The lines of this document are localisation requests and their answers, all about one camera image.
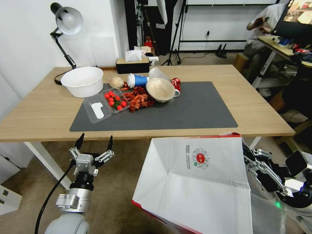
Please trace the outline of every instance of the blue paper cup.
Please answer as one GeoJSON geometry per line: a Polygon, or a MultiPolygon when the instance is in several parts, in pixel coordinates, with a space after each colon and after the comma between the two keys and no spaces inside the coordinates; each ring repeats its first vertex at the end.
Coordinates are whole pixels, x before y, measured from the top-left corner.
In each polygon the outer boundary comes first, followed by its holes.
{"type": "Polygon", "coordinates": [[[280,46],[286,46],[286,45],[288,45],[290,42],[291,42],[291,39],[282,38],[282,39],[280,39],[280,41],[279,41],[279,45],[280,45],[280,46]]]}
{"type": "Polygon", "coordinates": [[[134,88],[138,86],[144,87],[149,80],[150,79],[148,76],[140,76],[131,73],[128,76],[128,86],[129,88],[134,88]]]}

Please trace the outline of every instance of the black box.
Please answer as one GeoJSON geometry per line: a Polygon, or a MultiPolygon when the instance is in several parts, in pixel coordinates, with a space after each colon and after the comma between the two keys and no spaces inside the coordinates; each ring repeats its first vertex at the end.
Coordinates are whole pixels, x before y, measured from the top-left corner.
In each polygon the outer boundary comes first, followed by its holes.
{"type": "Polygon", "coordinates": [[[148,57],[143,57],[141,61],[126,62],[124,58],[118,58],[116,68],[118,74],[147,73],[150,70],[148,57]]]}

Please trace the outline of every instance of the person's hand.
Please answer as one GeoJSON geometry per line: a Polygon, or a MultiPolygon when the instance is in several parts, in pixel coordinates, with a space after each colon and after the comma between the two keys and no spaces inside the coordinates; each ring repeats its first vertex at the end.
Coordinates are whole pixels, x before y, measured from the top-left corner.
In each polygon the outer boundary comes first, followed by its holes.
{"type": "Polygon", "coordinates": [[[263,23],[265,22],[266,18],[265,17],[260,17],[258,19],[256,19],[253,23],[253,28],[257,28],[263,25],[263,23]]]}
{"type": "Polygon", "coordinates": [[[264,34],[270,34],[272,32],[272,29],[269,27],[261,27],[261,28],[259,28],[259,31],[264,33],[264,34]]]}

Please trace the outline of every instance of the wooden stool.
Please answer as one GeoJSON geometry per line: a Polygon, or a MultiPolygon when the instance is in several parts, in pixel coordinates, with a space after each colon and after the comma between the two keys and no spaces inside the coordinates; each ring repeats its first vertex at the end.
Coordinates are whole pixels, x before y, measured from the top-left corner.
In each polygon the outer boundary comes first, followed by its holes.
{"type": "Polygon", "coordinates": [[[247,67],[251,59],[244,53],[238,53],[236,55],[233,66],[241,73],[242,70],[247,67]]]}
{"type": "Polygon", "coordinates": [[[280,146],[281,144],[287,144],[289,149],[294,153],[295,151],[299,150],[302,151],[300,146],[296,143],[294,137],[301,133],[303,130],[305,130],[307,127],[312,126],[312,120],[308,119],[301,124],[299,124],[297,127],[294,128],[295,135],[294,136],[287,136],[287,137],[281,137],[276,140],[276,143],[280,146]]]}

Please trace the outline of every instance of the lamp shade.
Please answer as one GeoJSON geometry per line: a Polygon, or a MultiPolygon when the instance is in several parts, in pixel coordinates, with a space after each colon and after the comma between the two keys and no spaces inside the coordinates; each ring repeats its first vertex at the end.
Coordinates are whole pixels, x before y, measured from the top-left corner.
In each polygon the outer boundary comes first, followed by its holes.
{"type": "Polygon", "coordinates": [[[62,33],[74,35],[80,31],[83,19],[79,11],[71,7],[62,7],[59,3],[52,3],[51,11],[55,14],[56,24],[62,33]]]}

